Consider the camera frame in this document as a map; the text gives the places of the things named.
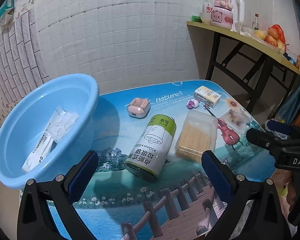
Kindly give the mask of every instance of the blue gripper pad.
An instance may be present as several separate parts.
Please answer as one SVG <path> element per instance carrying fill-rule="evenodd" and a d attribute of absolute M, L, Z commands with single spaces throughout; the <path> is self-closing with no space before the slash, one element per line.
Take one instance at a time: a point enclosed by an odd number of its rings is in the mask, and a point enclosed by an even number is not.
<path fill-rule="evenodd" d="M 267 126 L 270 130 L 276 131 L 279 133 L 283 133 L 285 135 L 289 135 L 291 133 L 291 127 L 290 125 L 287 125 L 285 123 L 276 122 L 274 120 L 270 120 L 267 123 Z"/>
<path fill-rule="evenodd" d="M 232 200 L 233 191 L 235 190 L 236 185 L 232 171 L 228 166 L 221 164 L 212 151 L 205 151 L 202 154 L 201 164 L 220 199 L 229 204 Z"/>
<path fill-rule="evenodd" d="M 98 154 L 94 151 L 89 151 L 77 165 L 70 169 L 68 173 L 72 174 L 70 174 L 69 179 L 73 177 L 67 187 L 68 201 L 70 203 L 80 200 L 97 167 Z"/>

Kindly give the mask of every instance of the yellow table top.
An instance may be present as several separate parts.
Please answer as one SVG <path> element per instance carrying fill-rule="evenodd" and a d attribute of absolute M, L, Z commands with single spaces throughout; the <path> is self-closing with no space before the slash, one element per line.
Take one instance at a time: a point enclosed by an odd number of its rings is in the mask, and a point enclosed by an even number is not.
<path fill-rule="evenodd" d="M 213 26 L 213 25 L 207 25 L 204 23 L 198 23 L 198 22 L 187 22 L 187 25 L 190 26 L 196 26 L 199 28 L 203 28 L 203 29 L 207 29 L 210 31 L 214 31 L 214 32 L 218 32 L 221 33 L 223 35 L 229 36 L 231 38 L 234 38 L 238 41 L 242 41 L 245 44 L 248 44 L 251 47 L 254 47 L 257 50 L 260 50 L 261 52 L 263 52 L 264 54 L 270 56 L 271 58 L 273 58 L 275 61 L 279 62 L 280 64 L 282 64 L 283 66 L 291 69 L 293 72 L 297 73 L 298 75 L 300 75 L 300 70 L 298 70 L 290 61 L 288 61 L 284 56 L 282 56 L 281 54 L 275 52 L 274 50 L 272 50 L 271 48 L 268 48 L 267 46 L 261 44 L 260 42 L 251 39 L 249 37 L 243 36 L 237 32 L 232 32 L 217 26 Z"/>

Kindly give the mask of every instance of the cartoon bear face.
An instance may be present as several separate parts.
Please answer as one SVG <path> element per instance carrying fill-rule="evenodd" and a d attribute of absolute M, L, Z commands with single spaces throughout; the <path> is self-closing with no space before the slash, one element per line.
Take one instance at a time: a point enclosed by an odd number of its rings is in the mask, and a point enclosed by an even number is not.
<path fill-rule="evenodd" d="M 222 12 L 218 12 L 217 10 L 212 11 L 212 21 L 222 22 Z"/>

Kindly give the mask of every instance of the house illustration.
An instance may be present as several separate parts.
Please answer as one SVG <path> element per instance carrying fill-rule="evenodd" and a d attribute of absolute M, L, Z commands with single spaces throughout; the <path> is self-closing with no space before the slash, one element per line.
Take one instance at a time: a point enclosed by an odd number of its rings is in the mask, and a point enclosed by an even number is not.
<path fill-rule="evenodd" d="M 108 147 L 103 151 L 97 151 L 99 157 L 99 163 L 103 163 L 103 168 L 110 169 L 111 164 L 118 164 L 119 157 L 122 155 L 121 150 L 119 148 L 112 149 Z"/>

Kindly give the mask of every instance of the wooden bridge illustration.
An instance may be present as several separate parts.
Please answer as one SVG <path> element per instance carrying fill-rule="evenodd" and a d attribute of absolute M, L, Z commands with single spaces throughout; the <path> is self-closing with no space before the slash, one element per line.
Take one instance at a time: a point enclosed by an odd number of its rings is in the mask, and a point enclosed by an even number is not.
<path fill-rule="evenodd" d="M 217 223 L 225 209 L 208 177 L 199 171 L 190 180 L 184 179 L 184 185 L 176 185 L 173 191 L 166 188 L 161 190 L 163 197 L 155 205 L 150 201 L 143 203 L 145 214 L 138 223 L 121 223 L 123 238 L 121 240 L 137 240 L 136 233 L 149 223 L 153 233 L 151 240 L 188 240 L 196 238 Z M 191 199 L 185 196 L 187 191 Z M 178 212 L 174 202 L 177 197 L 181 212 Z M 169 220 L 162 226 L 156 213 L 165 207 Z"/>

